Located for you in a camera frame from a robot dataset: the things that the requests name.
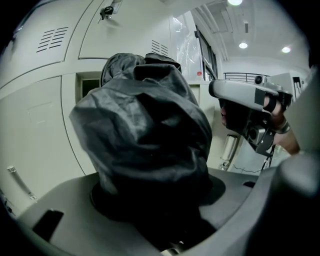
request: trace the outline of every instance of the hand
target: hand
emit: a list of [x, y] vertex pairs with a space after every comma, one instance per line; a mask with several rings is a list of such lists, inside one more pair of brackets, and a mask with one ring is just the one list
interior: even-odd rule
[[[269, 104], [269, 100], [270, 100], [270, 98], [268, 96], [266, 96], [264, 98], [263, 107], [266, 107]], [[222, 119], [221, 119], [222, 124], [224, 126], [226, 126], [227, 125], [227, 119], [226, 119], [227, 113], [226, 113], [226, 109], [224, 107], [221, 108], [221, 114], [222, 114]], [[284, 111], [283, 111], [282, 105], [279, 101], [276, 102], [275, 108], [271, 114], [272, 114], [271, 122], [272, 122], [274, 128], [276, 129], [279, 126], [281, 126], [281, 124], [285, 120]], [[274, 135], [273, 144], [280, 145], [291, 155], [297, 154], [300, 150], [300, 147], [298, 145], [298, 142], [297, 142], [296, 137], [295, 137], [294, 133], [292, 132], [292, 130], [288, 131], [285, 134], [276, 133]]]

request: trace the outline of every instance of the window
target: window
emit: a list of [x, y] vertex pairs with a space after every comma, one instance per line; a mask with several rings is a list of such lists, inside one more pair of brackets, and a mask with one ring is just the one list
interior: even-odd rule
[[202, 55], [202, 65], [203, 65], [203, 79], [205, 81], [212, 81], [217, 79], [218, 77], [218, 69], [217, 69], [217, 59], [216, 55], [211, 49], [211, 46], [205, 39], [205, 37], [201, 34], [196, 28], [197, 37], [200, 41], [200, 49]]

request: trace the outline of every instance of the vent grille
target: vent grille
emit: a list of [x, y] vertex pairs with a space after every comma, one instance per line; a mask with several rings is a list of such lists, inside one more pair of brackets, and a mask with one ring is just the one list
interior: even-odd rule
[[154, 54], [168, 56], [168, 47], [154, 40], [151, 40], [151, 52]]
[[61, 46], [67, 32], [68, 27], [60, 27], [45, 31], [40, 39], [36, 52], [39, 53], [47, 49]]
[[224, 73], [224, 79], [225, 80], [232, 80], [232, 81], [239, 81], [239, 82], [245, 82], [249, 84], [255, 83], [256, 76], [265, 76], [268, 77], [266, 74], [256, 74], [256, 73]]

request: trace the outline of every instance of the black plastic bag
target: black plastic bag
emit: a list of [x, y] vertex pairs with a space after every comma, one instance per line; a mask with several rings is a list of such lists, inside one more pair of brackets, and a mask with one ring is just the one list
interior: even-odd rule
[[212, 133], [180, 65], [153, 53], [119, 53], [100, 82], [70, 119], [102, 189], [144, 210], [197, 204], [211, 188]]

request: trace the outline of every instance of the locker door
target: locker door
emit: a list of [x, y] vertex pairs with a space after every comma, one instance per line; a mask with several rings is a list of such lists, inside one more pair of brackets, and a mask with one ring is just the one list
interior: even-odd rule
[[[7, 168], [13, 166], [16, 173]], [[61, 77], [33, 83], [0, 100], [0, 189], [19, 210], [58, 184], [83, 176], [61, 107]]]
[[107, 59], [117, 53], [145, 56], [155, 52], [171, 57], [169, 10], [159, 0], [123, 0], [110, 20], [98, 20], [105, 0], [93, 17], [80, 51], [80, 59]]
[[39, 3], [0, 58], [0, 88], [34, 69], [63, 62], [71, 36], [92, 1]]

